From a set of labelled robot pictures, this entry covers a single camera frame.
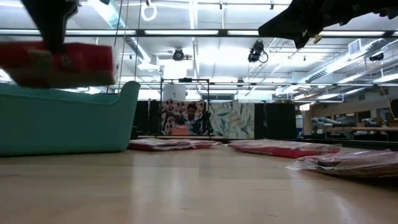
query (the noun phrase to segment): ceiling light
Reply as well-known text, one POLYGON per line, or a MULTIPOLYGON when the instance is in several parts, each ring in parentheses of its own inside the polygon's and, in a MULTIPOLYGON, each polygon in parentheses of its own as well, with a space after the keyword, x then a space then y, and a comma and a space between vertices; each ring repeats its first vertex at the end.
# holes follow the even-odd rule
POLYGON ((300 111, 309 111, 310 110, 310 106, 311 106, 311 103, 307 103, 307 104, 301 105, 300 106, 300 111))
POLYGON ((145 30, 147 35, 218 35, 218 30, 145 30))
POLYGON ((159 71, 160 67, 158 65, 153 65, 151 63, 141 63, 140 65, 137 66, 139 70, 157 70, 159 71))
POLYGON ((356 92, 364 90, 364 89, 365 88, 358 88, 358 89, 355 89, 355 90, 351 90, 351 91, 348 91, 348 92, 344 93, 344 95, 350 95, 350 94, 356 93, 356 92))
POLYGON ((319 35, 321 36, 373 36, 380 37, 384 35, 384 31, 322 31, 319 35))
POLYGON ((362 75, 360 75, 360 74, 352 75, 352 76, 350 76, 350 77, 347 77, 347 78, 345 78, 345 79, 342 79, 342 80, 338 81, 337 83, 347 83, 347 82, 351 82, 351 81, 353 81, 353 80, 355 80, 355 79, 357 79, 357 78, 359 78, 359 77, 361 77, 361 76, 362 76, 362 75))
POLYGON ((337 93, 325 94, 325 95, 319 96, 317 99, 319 99, 319 100, 326 100, 326 99, 330 99, 330 98, 336 97, 336 96, 338 96, 338 95, 339 95, 339 94, 337 94, 337 93))
POLYGON ((0 29, 1 35, 40 35, 37 29, 0 29))
POLYGON ((374 80, 373 83, 383 83, 383 82, 389 82, 398 79, 398 73, 393 74, 393 75, 385 75, 377 80, 374 80))
POLYGON ((0 6, 7 6, 7 7, 24 7, 24 5, 19 1, 1 1, 0 6))
POLYGON ((251 35, 258 36, 259 32, 257 30, 229 30, 228 35, 251 35))
POLYGON ((299 88, 311 88, 310 85, 297 85, 297 87, 299 87, 299 88))
POLYGON ((135 35, 135 30, 116 30, 116 29, 108 29, 108 30, 66 30, 66 35, 116 35, 118 34, 124 35, 135 35))
POLYGON ((294 100, 295 103, 343 103, 340 100, 294 100))

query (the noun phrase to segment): black partition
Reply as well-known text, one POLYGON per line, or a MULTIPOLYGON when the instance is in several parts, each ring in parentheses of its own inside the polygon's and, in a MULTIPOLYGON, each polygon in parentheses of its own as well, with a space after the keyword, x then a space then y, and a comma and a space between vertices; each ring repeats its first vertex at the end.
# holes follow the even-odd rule
POLYGON ((398 99, 394 99, 390 103, 393 118, 398 118, 398 99))
POLYGON ((296 138, 295 108, 292 103, 266 103, 266 134, 268 139, 296 138))
POLYGON ((149 102, 138 101, 136 113, 134 115, 133 126, 136 127, 137 132, 147 134, 149 131, 149 102))
POLYGON ((266 137, 265 115, 264 103, 256 103, 254 105, 254 139, 264 139, 266 137))
POLYGON ((149 134, 159 134, 160 102, 152 100, 149 103, 149 134))

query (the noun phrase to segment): table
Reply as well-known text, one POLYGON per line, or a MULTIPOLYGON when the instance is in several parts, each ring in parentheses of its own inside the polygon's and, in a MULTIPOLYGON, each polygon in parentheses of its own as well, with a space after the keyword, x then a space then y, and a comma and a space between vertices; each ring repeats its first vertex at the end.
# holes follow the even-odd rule
POLYGON ((0 158, 1 223, 396 223, 396 188, 291 161, 223 146, 0 158))

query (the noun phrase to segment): red package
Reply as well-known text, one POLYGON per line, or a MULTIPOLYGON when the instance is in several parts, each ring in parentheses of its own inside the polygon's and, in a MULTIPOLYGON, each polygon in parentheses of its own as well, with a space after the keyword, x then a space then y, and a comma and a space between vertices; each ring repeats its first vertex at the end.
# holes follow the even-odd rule
POLYGON ((219 144, 216 141, 191 139, 135 139, 130 140, 129 149, 140 151, 171 151, 181 149, 208 149, 219 144))
POLYGON ((70 43, 52 54, 43 42, 0 44, 0 67, 18 84, 36 88, 76 88, 115 84, 112 48, 70 43))
POLYGON ((343 177, 397 178, 398 152, 385 150, 308 156, 295 159, 286 168, 343 177))
POLYGON ((239 140, 232 141, 228 147, 237 152, 247 152, 270 156, 299 158, 303 156, 316 156, 325 153, 337 153, 339 147, 327 144, 307 142, 276 141, 276 140, 239 140))

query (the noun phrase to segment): teal bin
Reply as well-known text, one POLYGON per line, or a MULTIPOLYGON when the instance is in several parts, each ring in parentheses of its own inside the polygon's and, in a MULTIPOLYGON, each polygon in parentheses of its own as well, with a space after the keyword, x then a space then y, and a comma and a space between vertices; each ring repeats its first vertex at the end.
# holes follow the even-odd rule
POLYGON ((0 156, 123 151, 139 88, 90 95, 0 83, 0 156))

